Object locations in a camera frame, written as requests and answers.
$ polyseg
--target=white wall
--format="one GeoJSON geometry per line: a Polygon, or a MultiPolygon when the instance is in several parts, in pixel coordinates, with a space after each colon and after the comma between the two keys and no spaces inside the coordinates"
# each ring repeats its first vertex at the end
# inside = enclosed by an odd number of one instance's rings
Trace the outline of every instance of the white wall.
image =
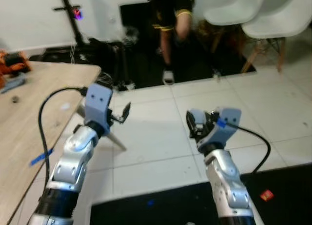
{"type": "MultiPolygon", "coordinates": [[[[82,5],[83,20],[78,21],[84,36],[101,40],[120,38],[122,25],[119,6],[146,0],[70,0],[82,5]]],[[[195,19],[202,18],[208,5],[220,0],[196,0],[195,19]]],[[[0,0],[0,48],[8,51],[74,43],[65,12],[53,12],[61,0],[0,0]]]]}

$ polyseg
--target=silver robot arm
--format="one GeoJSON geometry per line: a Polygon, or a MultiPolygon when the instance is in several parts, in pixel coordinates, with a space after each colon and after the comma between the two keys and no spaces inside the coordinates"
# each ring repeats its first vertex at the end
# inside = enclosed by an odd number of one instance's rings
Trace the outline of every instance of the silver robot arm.
{"type": "Polygon", "coordinates": [[[218,108],[211,114],[192,109],[186,115],[190,138],[196,140],[198,151],[205,156],[221,225],[255,225],[250,196],[230,153],[224,150],[236,132],[226,123],[238,125],[240,116],[241,111],[232,108],[218,108]]]}
{"type": "Polygon", "coordinates": [[[63,155],[56,163],[29,225],[72,225],[72,214],[98,140],[110,134],[113,121],[123,123],[130,103],[121,117],[108,108],[112,91],[98,84],[88,88],[84,125],[79,125],[65,143],[63,155]]]}

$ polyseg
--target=black shorts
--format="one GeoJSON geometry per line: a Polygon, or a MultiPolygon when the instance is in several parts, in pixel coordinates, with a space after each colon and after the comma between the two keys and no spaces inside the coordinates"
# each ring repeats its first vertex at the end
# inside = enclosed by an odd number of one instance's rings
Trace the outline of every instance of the black shorts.
{"type": "Polygon", "coordinates": [[[162,31],[174,29],[176,18],[181,14],[192,14],[195,0],[152,0],[153,27],[162,31]]]}

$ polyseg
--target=small blue object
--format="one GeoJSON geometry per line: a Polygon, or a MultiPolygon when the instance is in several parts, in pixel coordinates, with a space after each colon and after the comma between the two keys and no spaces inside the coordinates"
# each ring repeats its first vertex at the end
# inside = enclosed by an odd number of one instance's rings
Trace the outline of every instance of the small blue object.
{"type": "Polygon", "coordinates": [[[152,207],[154,204],[155,204],[155,200],[154,200],[154,199],[149,200],[149,201],[147,202],[148,207],[152,207]]]}
{"type": "Polygon", "coordinates": [[[221,118],[218,119],[218,121],[216,122],[216,124],[222,128],[225,128],[226,126],[226,122],[223,121],[221,118]]]}
{"type": "MultiPolygon", "coordinates": [[[[51,148],[50,150],[48,150],[48,156],[51,155],[51,153],[53,152],[53,149],[51,148]]],[[[40,154],[38,157],[36,157],[35,159],[33,159],[31,162],[30,162],[30,166],[33,166],[35,164],[37,164],[38,162],[40,162],[41,160],[44,159],[44,153],[40,154]]]]}
{"type": "Polygon", "coordinates": [[[12,81],[6,82],[4,88],[0,90],[0,93],[5,93],[15,87],[21,86],[26,83],[26,75],[19,73],[19,75],[12,81]]]}

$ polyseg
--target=cable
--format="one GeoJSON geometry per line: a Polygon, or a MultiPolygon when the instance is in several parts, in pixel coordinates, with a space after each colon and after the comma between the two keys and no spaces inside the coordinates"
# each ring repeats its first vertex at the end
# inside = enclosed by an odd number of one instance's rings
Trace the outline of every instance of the cable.
{"type": "Polygon", "coordinates": [[[66,88],[62,88],[59,90],[54,91],[53,93],[51,93],[45,100],[44,102],[41,104],[39,113],[38,113],[38,124],[39,124],[39,131],[40,131],[40,136],[41,136],[41,140],[42,140],[42,144],[43,144],[43,150],[44,150],[44,161],[45,161],[45,182],[44,182],[44,188],[46,187],[48,181],[49,181],[49,176],[50,176],[50,161],[49,161],[49,154],[48,154],[48,146],[46,143],[46,139],[45,139],[45,135],[43,132],[43,127],[42,127],[42,112],[43,112],[43,108],[45,106],[45,104],[48,102],[48,100],[53,97],[55,94],[62,92],[62,91],[66,91],[66,90],[76,90],[79,91],[82,95],[86,94],[86,89],[87,88],[80,88],[80,87],[66,87],[66,88]]]}
{"type": "Polygon", "coordinates": [[[74,45],[73,52],[72,52],[72,58],[73,58],[72,64],[75,64],[75,49],[76,49],[76,45],[74,45]]]}
{"type": "Polygon", "coordinates": [[[73,46],[71,45],[71,46],[70,46],[70,52],[69,52],[70,64],[73,64],[72,51],[73,51],[73,46]]]}
{"type": "Polygon", "coordinates": [[[97,78],[97,82],[101,82],[103,84],[108,85],[109,87],[113,87],[113,79],[112,77],[106,73],[106,72],[101,72],[97,78]]]}
{"type": "Polygon", "coordinates": [[[257,136],[259,139],[261,139],[266,145],[267,145],[267,153],[266,155],[264,156],[264,158],[262,159],[262,161],[257,165],[257,167],[252,171],[252,174],[256,174],[257,171],[260,169],[260,167],[264,164],[264,162],[268,159],[269,155],[270,155],[270,152],[271,152],[271,145],[270,143],[262,136],[260,136],[259,134],[251,131],[251,130],[248,130],[248,129],[245,129],[243,127],[240,127],[240,126],[236,126],[234,124],[231,124],[231,123],[226,123],[226,125],[230,126],[230,127],[233,127],[233,128],[236,128],[236,129],[239,129],[239,130],[242,130],[242,131],[245,131],[245,132],[248,132],[254,136],[257,136]]]}

